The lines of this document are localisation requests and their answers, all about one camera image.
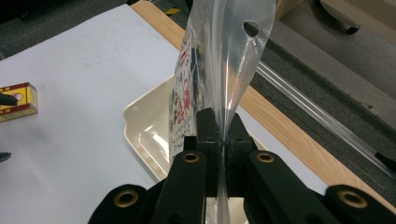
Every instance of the wooden board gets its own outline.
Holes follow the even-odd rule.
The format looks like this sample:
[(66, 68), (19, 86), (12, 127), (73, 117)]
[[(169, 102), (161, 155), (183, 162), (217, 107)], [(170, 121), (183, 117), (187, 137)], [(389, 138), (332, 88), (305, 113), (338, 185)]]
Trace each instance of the wooden board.
[[(150, 2), (141, 1), (132, 5), (132, 9), (177, 49), (181, 48), (184, 30), (158, 8)], [(362, 189), (396, 214), (395, 207), (354, 175), (344, 164), (253, 88), (249, 87), (247, 89), (240, 105), (327, 185), (345, 184)]]

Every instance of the clear plastic bag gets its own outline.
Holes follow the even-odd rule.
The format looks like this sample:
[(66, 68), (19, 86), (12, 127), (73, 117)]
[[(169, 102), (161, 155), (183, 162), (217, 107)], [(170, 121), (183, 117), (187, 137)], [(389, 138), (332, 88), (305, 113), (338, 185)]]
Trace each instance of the clear plastic bag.
[[(170, 158), (182, 151), (184, 136), (196, 135), (195, 114), (204, 108), (215, 111), (225, 141), (269, 38), (275, 5), (276, 0), (194, 1), (170, 96)], [(206, 223), (229, 222), (223, 167), (216, 203), (206, 208), (216, 215)]]

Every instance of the gray surface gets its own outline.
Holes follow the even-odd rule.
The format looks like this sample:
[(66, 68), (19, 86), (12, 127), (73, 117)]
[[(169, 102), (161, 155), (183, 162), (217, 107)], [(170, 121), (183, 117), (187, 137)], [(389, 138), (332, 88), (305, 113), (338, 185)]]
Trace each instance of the gray surface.
[(396, 46), (361, 27), (354, 35), (318, 1), (306, 0), (273, 32), (290, 51), (396, 129)]
[(102, 13), (127, 0), (38, 1), (28, 17), (0, 24), (0, 52), (9, 57)]

